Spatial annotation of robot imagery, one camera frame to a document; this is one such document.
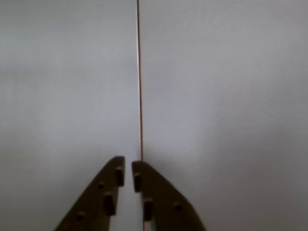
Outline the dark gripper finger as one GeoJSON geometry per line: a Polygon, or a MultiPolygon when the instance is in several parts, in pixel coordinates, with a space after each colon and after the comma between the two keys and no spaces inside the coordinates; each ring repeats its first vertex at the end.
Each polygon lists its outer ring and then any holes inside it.
{"type": "Polygon", "coordinates": [[[125,158],[110,159],[67,212],[57,231],[108,231],[124,186],[125,158]]]}
{"type": "Polygon", "coordinates": [[[132,162],[134,191],[141,194],[143,221],[154,231],[205,231],[194,207],[150,164],[132,162]]]}

